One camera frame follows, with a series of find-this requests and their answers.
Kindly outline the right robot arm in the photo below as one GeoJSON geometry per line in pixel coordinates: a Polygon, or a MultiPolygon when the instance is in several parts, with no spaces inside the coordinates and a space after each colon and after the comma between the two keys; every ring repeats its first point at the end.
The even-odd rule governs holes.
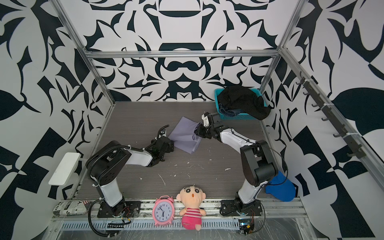
{"type": "Polygon", "coordinates": [[[218,113],[204,113],[195,134],[205,139],[216,139],[241,155],[245,181],[235,197],[237,208],[253,204],[261,189],[279,173],[272,149],[266,141],[257,142],[239,134],[226,126],[218,113]]]}

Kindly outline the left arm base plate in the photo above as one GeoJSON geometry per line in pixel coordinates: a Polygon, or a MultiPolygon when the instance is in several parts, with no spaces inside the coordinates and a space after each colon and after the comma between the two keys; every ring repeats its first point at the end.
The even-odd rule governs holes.
{"type": "Polygon", "coordinates": [[[141,201],[120,201],[115,207],[110,207],[105,201],[102,201],[99,211],[98,218],[112,218],[120,217],[123,215],[124,218],[130,218],[138,215],[141,211],[141,201]]]}

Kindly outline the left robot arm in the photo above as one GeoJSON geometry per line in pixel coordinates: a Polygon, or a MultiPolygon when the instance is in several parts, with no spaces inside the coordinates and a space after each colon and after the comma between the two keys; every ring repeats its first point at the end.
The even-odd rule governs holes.
{"type": "Polygon", "coordinates": [[[116,216],[125,208],[125,199],[119,189],[117,176],[126,165],[153,167],[174,151],[174,142],[168,137],[151,141],[138,149],[111,141],[86,162],[87,173],[104,201],[105,209],[116,216]]]}

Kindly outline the black garment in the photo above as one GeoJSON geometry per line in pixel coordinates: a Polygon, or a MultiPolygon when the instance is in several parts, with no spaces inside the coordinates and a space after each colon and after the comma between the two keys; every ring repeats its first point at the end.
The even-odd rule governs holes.
{"type": "Polygon", "coordinates": [[[264,120],[271,112],[271,108],[266,105],[258,89],[249,89],[239,85],[225,88],[218,95],[218,101],[225,108],[241,109],[257,120],[264,120]]]}

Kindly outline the lavender skirt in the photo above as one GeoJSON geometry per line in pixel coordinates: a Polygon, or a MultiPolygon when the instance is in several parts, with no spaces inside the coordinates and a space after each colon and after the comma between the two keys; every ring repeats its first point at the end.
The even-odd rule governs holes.
{"type": "Polygon", "coordinates": [[[195,134],[198,126],[199,123],[182,117],[169,136],[169,139],[174,142],[174,147],[193,154],[202,140],[201,137],[195,134]]]}

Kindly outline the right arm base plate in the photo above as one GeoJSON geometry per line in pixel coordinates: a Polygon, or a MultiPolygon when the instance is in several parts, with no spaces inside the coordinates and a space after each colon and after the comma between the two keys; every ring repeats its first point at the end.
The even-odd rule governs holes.
{"type": "Polygon", "coordinates": [[[233,216],[261,216],[262,206],[258,201],[244,204],[240,199],[221,200],[220,214],[225,217],[233,216]]]}

